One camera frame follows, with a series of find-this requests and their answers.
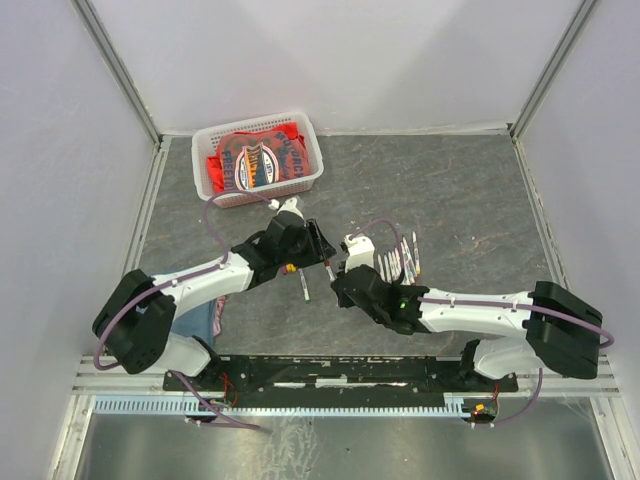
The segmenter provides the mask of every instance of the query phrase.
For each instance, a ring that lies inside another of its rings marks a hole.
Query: pen
[[[310,303],[311,298],[309,298],[309,289],[307,288],[307,279],[304,278],[304,273],[302,272],[301,268],[299,268],[298,271],[300,272],[300,282],[302,283],[302,293],[304,293],[304,301],[307,303]]]

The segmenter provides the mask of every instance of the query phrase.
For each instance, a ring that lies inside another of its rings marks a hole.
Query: marker
[[[416,267],[413,265],[413,259],[411,258],[411,250],[409,250],[409,244],[407,243],[407,239],[402,237],[402,249],[405,254],[405,262],[407,263],[407,268],[411,274],[411,283],[415,285],[418,280],[418,272],[416,272]]]
[[[413,256],[416,259],[416,274],[420,275],[420,253],[418,253],[418,236],[416,232],[411,232],[411,238],[413,240]]]
[[[396,247],[394,250],[394,257],[395,257],[396,265],[398,268],[398,278],[400,278],[400,275],[402,274],[402,269],[404,267],[404,278],[402,279],[402,284],[411,285],[411,282],[409,280],[409,275],[410,275],[409,269],[406,267],[405,264],[403,264],[402,260],[400,260],[400,252],[398,251],[398,247]]]
[[[411,274],[411,268],[409,267],[407,250],[404,248],[404,243],[402,242],[400,243],[400,249],[402,250],[402,259],[404,260],[404,276],[409,283],[413,283],[413,275]]]
[[[396,275],[397,275],[398,272],[396,272],[396,262],[393,261],[393,257],[391,256],[391,252],[387,252],[386,253],[385,261],[389,265],[389,271],[391,272],[391,275],[389,276],[389,279],[391,281],[389,283],[395,282],[396,281]]]
[[[393,282],[393,274],[391,273],[391,265],[389,264],[389,255],[384,255],[384,266],[387,269],[387,283]]]
[[[387,276],[384,272],[384,264],[382,263],[382,257],[380,256],[380,254],[378,254],[378,266],[380,267],[380,276],[382,277],[382,280],[386,282]]]
[[[331,264],[329,263],[329,260],[325,260],[324,261],[324,268],[327,271],[327,273],[329,274],[329,281],[330,282],[335,282],[336,276],[333,273],[333,270],[331,269]]]
[[[304,293],[304,301],[307,303],[311,303],[311,298],[309,298],[309,289],[307,288],[307,279],[304,278],[304,273],[302,269],[298,269],[300,272],[300,282],[302,283],[302,293]]]

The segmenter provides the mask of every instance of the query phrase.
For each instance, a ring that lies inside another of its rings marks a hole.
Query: wire
[[[216,422],[212,422],[212,423],[197,423],[195,421],[189,421],[189,423],[195,423],[197,425],[206,425],[206,426],[210,426],[210,427],[219,427],[219,428],[246,428],[249,430],[259,430],[260,429],[260,425],[255,425],[253,423],[243,423],[243,422],[239,422],[238,420],[235,420],[227,415],[225,415],[224,413],[222,413],[220,411],[220,409],[222,408],[221,406],[214,406],[211,405],[209,402],[207,402],[202,395],[200,395],[195,388],[193,388],[193,386],[191,385],[191,383],[189,383],[189,380],[187,380],[187,378],[180,372],[176,372],[175,370],[169,370],[178,380],[180,380],[182,382],[182,384],[185,386],[185,388],[187,390],[189,390],[189,392],[191,392],[191,394],[196,397],[196,399],[198,399],[198,402],[200,402],[200,405],[202,405],[204,408],[206,408],[207,410],[209,410],[211,413],[215,414],[217,417],[222,418],[223,420],[226,420],[229,423],[216,423]]]
[[[533,405],[538,401],[538,397],[540,396],[540,390],[542,390],[542,377],[543,377],[544,371],[543,369],[539,369],[538,370],[538,385],[536,386],[536,389],[533,392],[533,395],[531,395],[531,398],[529,399],[529,401],[527,402],[527,404],[525,405],[525,407],[520,410],[518,413],[511,415],[510,417],[504,418],[502,420],[497,420],[491,423],[477,423],[476,426],[480,426],[480,427],[496,427],[498,425],[504,425],[505,423],[509,423],[514,421],[516,418],[520,418],[521,416],[523,416],[525,413],[527,413],[529,410],[531,410],[531,407],[533,407]]]
[[[449,305],[451,303],[450,299],[444,298],[426,298],[419,297],[418,300],[423,303],[431,303],[436,305]],[[600,344],[600,349],[610,347],[615,342],[613,335],[608,331],[596,327],[595,325],[591,325],[590,323],[585,322],[584,320],[573,317],[571,315],[567,315],[566,313],[558,312],[557,310],[552,310],[551,308],[541,307],[539,305],[524,305],[524,304],[516,304],[515,306],[512,303],[508,302],[494,302],[489,300],[456,300],[456,305],[460,306],[471,306],[471,307],[496,307],[496,308],[511,308],[515,310],[528,310],[531,312],[542,313],[543,315],[550,315],[555,318],[559,318],[560,320],[564,320],[569,323],[573,323],[574,325],[578,325],[590,332],[597,333],[602,335],[607,339],[606,342]],[[542,368],[538,371],[538,385],[536,386],[533,395],[529,399],[527,405],[515,415],[505,418],[504,420],[498,420],[497,422],[492,422],[490,424],[479,424],[481,426],[496,426],[496,425],[504,425],[505,423],[511,422],[516,418],[521,417],[525,412],[528,412],[531,407],[536,403],[538,397],[540,396],[540,390],[542,389],[542,378],[543,378],[543,370]]]
[[[393,232],[393,236],[396,238],[396,248],[398,249],[398,254],[400,255],[400,259],[402,261],[400,278],[396,281],[402,282],[402,279],[404,278],[403,275],[405,274],[405,268],[406,268],[406,265],[404,263],[404,255],[402,255],[402,242],[400,240],[400,235],[398,234],[398,230],[396,230],[396,227],[391,220],[389,220],[388,218],[378,218],[376,220],[372,220],[369,223],[367,223],[364,227],[359,228],[354,233],[349,235],[349,240],[353,239],[353,237],[357,237],[358,235],[362,235],[362,232],[373,227],[374,225],[378,225],[379,223],[386,223],[387,225],[389,225],[389,227],[391,227],[391,231]]]
[[[211,197],[209,197],[209,199],[204,205],[204,210],[202,212],[202,223],[204,224],[207,231],[216,240],[216,242],[218,242],[218,245],[220,245],[220,247],[223,249],[224,254],[222,255],[222,259],[220,260],[219,263],[212,265],[210,267],[203,268],[202,270],[198,270],[195,272],[191,272],[191,273],[176,277],[175,279],[167,280],[166,282],[160,285],[155,285],[149,288],[148,290],[145,290],[144,292],[140,293],[139,295],[134,297],[132,300],[130,300],[124,307],[122,307],[122,309],[118,313],[116,313],[111,319],[111,321],[108,323],[107,327],[104,329],[104,331],[100,335],[95,348],[93,349],[93,366],[96,368],[96,370],[100,370],[100,371],[111,370],[112,368],[115,368],[120,365],[120,362],[113,362],[107,365],[102,364],[100,363],[100,355],[107,341],[107,338],[109,338],[109,335],[111,335],[111,332],[113,332],[113,329],[116,328],[116,325],[118,325],[118,323],[122,320],[122,318],[131,309],[133,309],[136,305],[138,305],[144,299],[150,297],[156,292],[159,292],[160,290],[163,290],[171,285],[177,285],[181,282],[190,280],[192,278],[200,277],[202,275],[215,272],[216,270],[220,269],[221,265],[224,265],[227,262],[227,259],[229,258],[229,247],[225,244],[225,242],[222,240],[222,238],[220,237],[216,229],[209,222],[209,217],[207,215],[207,212],[209,211],[209,207],[211,206],[211,204],[216,198],[219,198],[223,195],[229,195],[232,193],[241,193],[244,195],[249,195],[251,197],[255,197],[255,198],[258,198],[259,200],[262,200],[264,203],[271,204],[271,200],[269,200],[264,195],[260,195],[259,193],[255,193],[255,192],[249,192],[246,190],[225,190],[224,192],[221,192],[221,193],[214,193]]]
[[[426,298],[426,297],[419,297],[418,301],[422,302],[422,303],[432,303],[432,304],[436,304],[436,305],[449,305],[451,304],[451,300],[450,299],[446,299],[446,298]],[[494,302],[494,301],[489,301],[489,300],[458,300],[456,299],[455,301],[455,305],[460,305],[460,306],[467,306],[467,307],[496,307],[496,308],[510,308],[510,309],[514,309],[514,305],[513,303],[509,303],[509,302]],[[552,310],[550,308],[546,308],[546,307],[540,307],[539,305],[525,305],[525,304],[516,304],[515,305],[515,310],[528,310],[531,312],[537,312],[537,313],[542,313],[543,315],[550,315],[552,317],[556,317],[559,318],[560,320],[564,320],[566,322],[569,323],[573,323],[574,325],[578,325],[586,330],[589,330],[590,332],[593,333],[597,333],[599,335],[602,335],[603,337],[605,337],[607,339],[606,342],[601,343],[600,344],[600,348],[608,348],[611,345],[613,345],[613,342],[615,342],[615,339],[613,338],[613,335],[611,335],[611,333],[609,333],[608,331],[600,328],[600,327],[596,327],[595,325],[591,325],[588,322],[585,322],[584,320],[580,319],[580,318],[576,318],[573,317],[571,315],[567,315],[566,313],[562,313],[562,312],[558,312],[557,310]]]

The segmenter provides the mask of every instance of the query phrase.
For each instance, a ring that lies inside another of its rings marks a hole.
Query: black mounting plate
[[[441,407],[444,393],[518,391],[515,375],[486,385],[442,381],[458,375],[458,359],[435,357],[355,356],[220,356],[220,372],[226,373],[238,391],[238,408],[386,408]],[[222,392],[224,382],[192,383],[207,392]],[[165,391],[183,392],[185,386],[170,373]]]

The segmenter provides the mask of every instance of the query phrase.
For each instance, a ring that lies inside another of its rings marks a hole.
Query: fabric
[[[235,132],[222,137],[216,155],[207,158],[216,193],[246,190],[311,175],[304,137],[295,122],[263,132]]]

